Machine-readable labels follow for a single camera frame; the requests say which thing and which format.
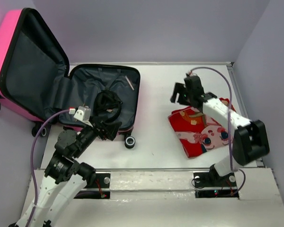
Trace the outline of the red cartoon cloth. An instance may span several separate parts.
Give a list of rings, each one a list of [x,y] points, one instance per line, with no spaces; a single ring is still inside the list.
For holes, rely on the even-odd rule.
[[[193,107],[173,111],[168,120],[188,158],[229,144],[227,130]]]

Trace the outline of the pink hard-shell suitcase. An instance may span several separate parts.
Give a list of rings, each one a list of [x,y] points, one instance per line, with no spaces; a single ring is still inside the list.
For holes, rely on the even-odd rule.
[[[130,79],[134,91],[128,85]],[[0,110],[2,106],[34,122],[36,135],[43,122],[70,107],[91,109],[102,90],[115,92],[122,110],[119,134],[126,148],[132,136],[141,76],[128,66],[85,63],[70,67],[69,59],[36,9],[10,10],[0,25]]]

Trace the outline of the pink round disc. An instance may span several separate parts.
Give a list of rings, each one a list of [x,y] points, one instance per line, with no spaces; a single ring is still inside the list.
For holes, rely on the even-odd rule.
[[[132,85],[132,83],[131,83],[131,81],[130,81],[130,79],[128,78],[127,75],[125,75],[125,79],[126,79],[128,85],[130,86],[131,90],[134,91],[134,87],[133,87],[133,85]]]

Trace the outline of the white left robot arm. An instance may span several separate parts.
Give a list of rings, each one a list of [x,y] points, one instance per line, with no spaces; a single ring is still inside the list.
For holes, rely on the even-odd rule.
[[[70,201],[84,188],[94,184],[96,170],[76,159],[95,138],[114,140],[121,122],[106,117],[88,117],[76,112],[74,118],[85,124],[76,132],[65,130],[58,136],[55,152],[44,172],[41,186],[24,215],[14,227],[53,227]]]

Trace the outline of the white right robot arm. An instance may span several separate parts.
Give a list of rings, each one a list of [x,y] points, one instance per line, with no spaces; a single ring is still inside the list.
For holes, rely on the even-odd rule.
[[[201,180],[220,185],[225,181],[226,175],[269,153],[265,124],[239,115],[232,110],[231,105],[225,105],[213,93],[204,92],[198,76],[186,77],[183,84],[175,83],[170,101],[197,109],[226,130],[220,135],[222,139],[227,135],[226,140],[231,150],[228,156],[210,166],[209,172]]]

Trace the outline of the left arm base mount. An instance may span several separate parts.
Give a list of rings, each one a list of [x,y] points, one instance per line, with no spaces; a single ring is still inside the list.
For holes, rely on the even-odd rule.
[[[92,184],[88,184],[74,198],[105,200],[110,199],[110,178],[109,172],[96,172],[96,178]]]

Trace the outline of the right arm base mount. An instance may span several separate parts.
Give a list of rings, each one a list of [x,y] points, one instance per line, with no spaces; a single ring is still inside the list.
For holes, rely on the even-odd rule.
[[[230,173],[215,181],[206,179],[207,172],[193,173],[191,184],[195,189],[197,199],[209,198],[239,198],[237,183],[234,173]]]

